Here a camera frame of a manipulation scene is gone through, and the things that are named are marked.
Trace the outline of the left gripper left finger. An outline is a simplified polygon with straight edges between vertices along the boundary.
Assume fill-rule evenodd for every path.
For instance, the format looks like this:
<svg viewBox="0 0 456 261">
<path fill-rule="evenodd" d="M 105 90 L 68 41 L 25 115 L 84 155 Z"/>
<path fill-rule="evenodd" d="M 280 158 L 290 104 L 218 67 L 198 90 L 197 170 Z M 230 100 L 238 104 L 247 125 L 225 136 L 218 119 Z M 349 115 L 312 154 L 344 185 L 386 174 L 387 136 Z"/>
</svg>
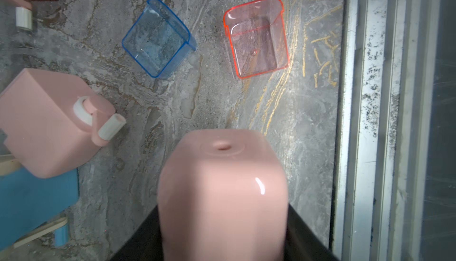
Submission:
<svg viewBox="0 0 456 261">
<path fill-rule="evenodd" d="M 163 261 L 162 235 L 158 206 L 110 261 Z"/>
</svg>

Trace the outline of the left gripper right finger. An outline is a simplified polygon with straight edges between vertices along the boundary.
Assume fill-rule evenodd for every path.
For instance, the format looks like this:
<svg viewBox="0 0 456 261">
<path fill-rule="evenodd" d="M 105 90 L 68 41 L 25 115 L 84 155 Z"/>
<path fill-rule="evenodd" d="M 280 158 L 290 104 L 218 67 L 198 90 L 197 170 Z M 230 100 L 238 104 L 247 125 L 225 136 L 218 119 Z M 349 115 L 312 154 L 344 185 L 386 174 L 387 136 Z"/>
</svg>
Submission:
<svg viewBox="0 0 456 261">
<path fill-rule="evenodd" d="M 338 261 L 291 204 L 287 214 L 285 261 Z"/>
</svg>

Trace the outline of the pink transparent tray front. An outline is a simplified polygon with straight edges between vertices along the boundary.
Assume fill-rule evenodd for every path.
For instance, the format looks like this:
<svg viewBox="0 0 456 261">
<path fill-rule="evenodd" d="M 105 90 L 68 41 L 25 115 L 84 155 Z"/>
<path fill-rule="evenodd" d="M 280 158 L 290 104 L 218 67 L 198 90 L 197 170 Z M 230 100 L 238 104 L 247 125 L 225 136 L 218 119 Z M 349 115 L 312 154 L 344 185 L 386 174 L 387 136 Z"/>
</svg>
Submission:
<svg viewBox="0 0 456 261">
<path fill-rule="evenodd" d="M 284 12 L 281 0 L 256 0 L 224 13 L 224 31 L 238 78 L 247 79 L 288 68 Z"/>
</svg>

